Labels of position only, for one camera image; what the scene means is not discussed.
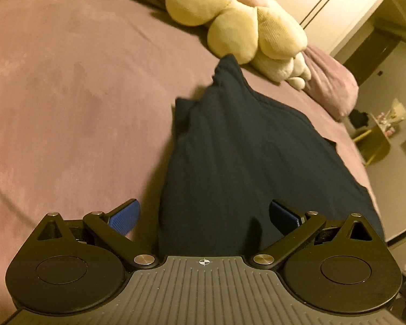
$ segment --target triangular cutout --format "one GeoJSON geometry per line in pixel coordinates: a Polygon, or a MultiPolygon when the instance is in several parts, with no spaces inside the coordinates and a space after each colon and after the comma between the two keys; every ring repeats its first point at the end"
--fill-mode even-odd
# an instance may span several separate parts
{"type": "Polygon", "coordinates": [[[49,221],[43,231],[39,234],[38,241],[51,240],[53,238],[61,238],[59,227],[55,221],[49,221]]]}
{"type": "Polygon", "coordinates": [[[362,240],[362,241],[371,241],[372,238],[368,234],[368,231],[365,229],[364,225],[361,222],[356,222],[353,225],[352,233],[350,238],[353,240],[362,240]]]}

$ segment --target crosshair symbol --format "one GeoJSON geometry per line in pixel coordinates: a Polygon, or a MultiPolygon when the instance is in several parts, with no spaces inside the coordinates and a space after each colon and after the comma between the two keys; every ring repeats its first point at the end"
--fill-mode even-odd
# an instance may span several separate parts
{"type": "Polygon", "coordinates": [[[202,259],[202,260],[198,261],[198,263],[203,266],[208,265],[210,262],[213,262],[213,261],[209,261],[208,259],[202,259]]]}

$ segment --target navy blue fabric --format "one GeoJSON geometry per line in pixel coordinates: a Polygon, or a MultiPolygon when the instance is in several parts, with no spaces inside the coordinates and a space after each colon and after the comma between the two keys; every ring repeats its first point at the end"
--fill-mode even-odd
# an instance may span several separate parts
{"type": "Polygon", "coordinates": [[[252,255],[282,238],[273,199],[330,220],[362,213],[367,189],[301,112],[253,91],[232,55],[198,102],[176,100],[176,146],[159,213],[161,255],[252,255]]]}

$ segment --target metal pin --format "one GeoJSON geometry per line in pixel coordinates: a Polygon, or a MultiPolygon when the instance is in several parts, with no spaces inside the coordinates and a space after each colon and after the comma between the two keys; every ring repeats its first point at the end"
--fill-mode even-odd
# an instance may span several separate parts
{"type": "Polygon", "coordinates": [[[150,265],[155,262],[155,258],[150,254],[140,254],[134,258],[134,262],[139,265],[150,265]]]}
{"type": "Polygon", "coordinates": [[[269,254],[257,254],[253,258],[253,261],[259,265],[269,265],[274,262],[274,257],[269,254]]]}

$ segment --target small table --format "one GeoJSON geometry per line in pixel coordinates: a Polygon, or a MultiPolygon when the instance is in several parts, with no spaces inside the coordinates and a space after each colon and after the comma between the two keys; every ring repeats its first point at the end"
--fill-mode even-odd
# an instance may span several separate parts
{"type": "Polygon", "coordinates": [[[369,114],[369,118],[373,120],[375,125],[353,139],[364,158],[365,167],[374,161],[385,158],[391,149],[391,143],[379,126],[378,120],[371,114],[369,114]]]}

